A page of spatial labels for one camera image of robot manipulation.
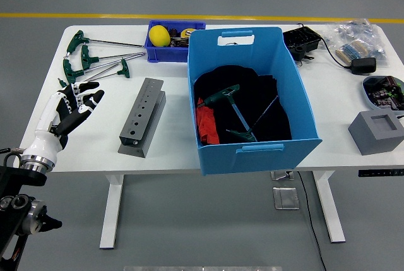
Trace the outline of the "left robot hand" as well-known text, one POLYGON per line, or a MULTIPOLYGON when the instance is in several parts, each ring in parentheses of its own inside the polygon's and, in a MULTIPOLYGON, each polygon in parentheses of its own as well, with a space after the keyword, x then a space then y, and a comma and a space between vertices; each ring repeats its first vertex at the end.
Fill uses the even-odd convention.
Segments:
POLYGON ((70 132, 92 114, 104 96, 104 91, 98 87, 96 81, 72 83, 52 94, 40 116, 35 139, 21 160, 40 157, 55 164, 70 132))

